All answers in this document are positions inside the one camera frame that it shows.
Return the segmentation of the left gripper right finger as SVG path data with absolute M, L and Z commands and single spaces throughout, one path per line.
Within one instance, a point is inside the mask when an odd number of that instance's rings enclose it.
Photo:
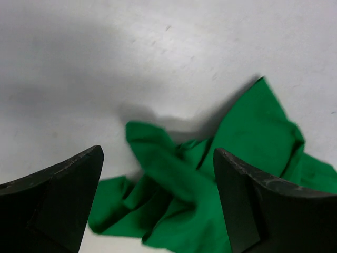
M 336 252 L 336 195 L 256 168 L 225 149 L 214 174 L 233 252 Z

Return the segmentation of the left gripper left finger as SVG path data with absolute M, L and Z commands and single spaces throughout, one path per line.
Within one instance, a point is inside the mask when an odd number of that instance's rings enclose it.
M 101 176 L 99 145 L 1 185 L 1 252 L 78 252 Z

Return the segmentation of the green t shirt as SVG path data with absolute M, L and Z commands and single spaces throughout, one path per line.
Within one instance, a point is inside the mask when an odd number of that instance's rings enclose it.
M 140 238 L 172 252 L 230 252 L 213 152 L 224 148 L 290 182 L 336 193 L 336 171 L 304 151 L 304 137 L 264 78 L 230 108 L 215 135 L 175 144 L 159 126 L 130 121 L 126 140 L 144 174 L 98 184 L 88 225 L 103 236 Z

